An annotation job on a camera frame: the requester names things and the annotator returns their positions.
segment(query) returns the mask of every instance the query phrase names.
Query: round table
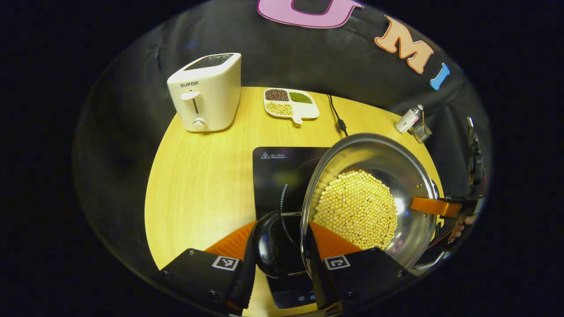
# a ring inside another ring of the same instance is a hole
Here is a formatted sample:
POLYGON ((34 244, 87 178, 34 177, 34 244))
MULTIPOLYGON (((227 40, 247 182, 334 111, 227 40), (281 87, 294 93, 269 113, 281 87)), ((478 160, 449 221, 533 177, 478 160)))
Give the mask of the round table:
MULTIPOLYGON (((213 133, 191 133, 178 114, 170 123, 155 155, 145 200, 145 227, 151 255, 162 269, 188 248, 204 250, 232 231, 256 219, 252 153, 257 147, 331 147, 345 135, 325 94, 310 93, 320 115, 295 125, 289 118, 270 116, 264 108, 265 87, 243 87, 230 127, 213 133)), ((399 134, 400 116, 367 104, 333 97, 347 132, 376 133, 411 151, 437 184, 439 175, 424 144, 399 134)), ((278 309, 266 275, 257 270, 249 308, 244 316, 287 316, 317 310, 313 304, 278 309)))

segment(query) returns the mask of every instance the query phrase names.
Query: toaster knob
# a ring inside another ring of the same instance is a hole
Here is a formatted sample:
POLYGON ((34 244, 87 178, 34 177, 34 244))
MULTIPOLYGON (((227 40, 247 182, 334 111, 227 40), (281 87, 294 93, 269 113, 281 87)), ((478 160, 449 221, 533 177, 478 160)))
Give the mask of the toaster knob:
POLYGON ((194 127, 194 129, 198 130, 198 131, 202 131, 206 128, 207 124, 206 124, 206 119, 203 118, 196 118, 194 119, 194 121, 192 122, 192 126, 194 127))

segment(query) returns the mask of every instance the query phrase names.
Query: white sectioned plate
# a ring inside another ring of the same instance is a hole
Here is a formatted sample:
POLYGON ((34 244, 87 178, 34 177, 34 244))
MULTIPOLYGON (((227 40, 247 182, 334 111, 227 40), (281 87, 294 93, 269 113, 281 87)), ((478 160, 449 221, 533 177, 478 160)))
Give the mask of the white sectioned plate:
POLYGON ((265 110, 271 116, 280 117, 280 118, 292 118, 292 120, 296 124, 302 124, 303 119, 315 119, 315 118, 319 117, 319 109, 317 107, 317 104, 315 104, 315 100, 313 99, 313 97, 310 94, 308 94, 307 92, 302 91, 302 90, 285 89, 285 88, 268 88, 268 89, 265 89, 265 91, 263 93, 263 100, 264 100, 264 104, 265 104, 265 110), (266 99, 266 92, 269 91, 269 90, 272 90, 272 89, 278 89, 278 90, 285 91, 286 96, 288 98, 288 101, 266 99), (290 93, 300 93, 300 94, 306 95, 311 100, 311 103, 303 103, 303 102, 292 101, 292 98, 290 97, 290 93), (289 104, 289 105, 291 105, 293 115, 291 115, 291 116, 279 115, 277 113, 270 112, 267 109, 266 105, 268 103, 271 103, 271 102, 275 103, 275 104, 289 104))

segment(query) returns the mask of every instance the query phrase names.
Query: black fabric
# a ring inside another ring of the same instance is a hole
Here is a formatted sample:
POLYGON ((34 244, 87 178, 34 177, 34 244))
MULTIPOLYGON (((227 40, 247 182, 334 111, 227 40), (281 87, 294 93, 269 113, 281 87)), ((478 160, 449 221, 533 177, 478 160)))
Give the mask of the black fabric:
MULTIPOLYGON (((300 6, 316 12, 327 3, 301 1, 300 6)), ((426 146, 446 195, 469 191, 465 117, 472 116, 486 172, 493 172, 490 122, 479 97, 460 67, 430 39, 408 26, 414 41, 434 50, 424 74, 417 74, 397 53, 374 43, 388 26, 384 13, 374 8, 355 9, 339 28, 307 29, 267 20, 256 4, 210 1, 173 17, 116 57, 84 105, 73 162, 81 205, 107 247, 140 274, 157 270, 144 232, 144 201, 155 153, 175 115, 166 79, 204 55, 240 52, 243 86, 329 93, 399 115, 423 103, 433 131, 426 146), (451 74, 434 91, 429 81, 441 63, 451 74)))

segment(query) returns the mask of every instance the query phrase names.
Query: human hand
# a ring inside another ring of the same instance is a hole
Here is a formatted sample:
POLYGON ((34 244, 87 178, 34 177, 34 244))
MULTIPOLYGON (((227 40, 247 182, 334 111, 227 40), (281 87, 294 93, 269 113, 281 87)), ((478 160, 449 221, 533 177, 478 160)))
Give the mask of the human hand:
POLYGON ((462 230, 464 230, 464 224, 473 224, 476 218, 478 218, 478 214, 460 217, 458 221, 456 221, 456 225, 452 229, 450 237, 448 237, 448 243, 452 243, 456 238, 460 237, 462 230))

